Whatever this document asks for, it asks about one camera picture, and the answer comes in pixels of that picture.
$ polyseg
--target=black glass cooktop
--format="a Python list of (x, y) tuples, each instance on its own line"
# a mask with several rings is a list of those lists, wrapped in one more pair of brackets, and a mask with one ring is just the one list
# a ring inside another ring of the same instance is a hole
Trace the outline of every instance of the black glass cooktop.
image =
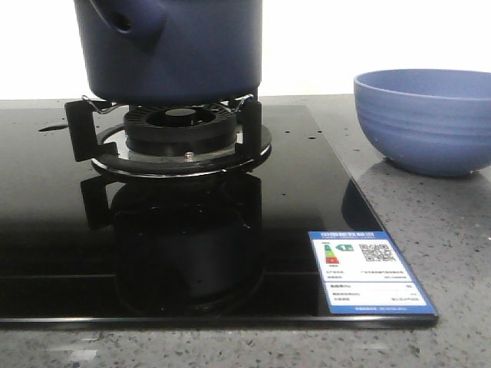
[(308, 232), (381, 225), (306, 107), (263, 123), (272, 154), (251, 173), (124, 184), (74, 161), (62, 108), (0, 110), (1, 326), (433, 324), (329, 312)]

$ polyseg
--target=white wall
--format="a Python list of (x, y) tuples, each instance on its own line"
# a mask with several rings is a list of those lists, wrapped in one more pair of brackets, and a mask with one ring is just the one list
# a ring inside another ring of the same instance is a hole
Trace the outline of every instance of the white wall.
[[(260, 94), (339, 94), (364, 71), (491, 71), (487, 1), (264, 0)], [(0, 99), (90, 94), (71, 0), (0, 4)]]

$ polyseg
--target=qr code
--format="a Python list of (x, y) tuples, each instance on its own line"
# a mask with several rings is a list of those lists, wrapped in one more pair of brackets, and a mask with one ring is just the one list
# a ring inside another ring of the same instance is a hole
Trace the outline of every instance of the qr code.
[(386, 244), (360, 244), (360, 249), (369, 262), (396, 261), (394, 253)]

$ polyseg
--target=speckled countertop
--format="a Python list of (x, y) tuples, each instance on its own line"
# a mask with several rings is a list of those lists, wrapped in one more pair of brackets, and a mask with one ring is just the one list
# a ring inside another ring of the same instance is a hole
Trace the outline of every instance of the speckled countertop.
[(491, 364), (491, 169), (462, 179), (395, 169), (363, 137), (351, 95), (263, 97), (262, 102), (309, 107), (432, 298), (438, 325), (428, 330), (3, 330), (0, 367)]

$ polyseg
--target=ceramic bowl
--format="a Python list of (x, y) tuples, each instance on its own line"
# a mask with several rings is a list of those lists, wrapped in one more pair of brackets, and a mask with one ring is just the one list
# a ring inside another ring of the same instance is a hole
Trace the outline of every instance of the ceramic bowl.
[(373, 71), (354, 79), (358, 121), (398, 166), (461, 176), (491, 164), (491, 73)]

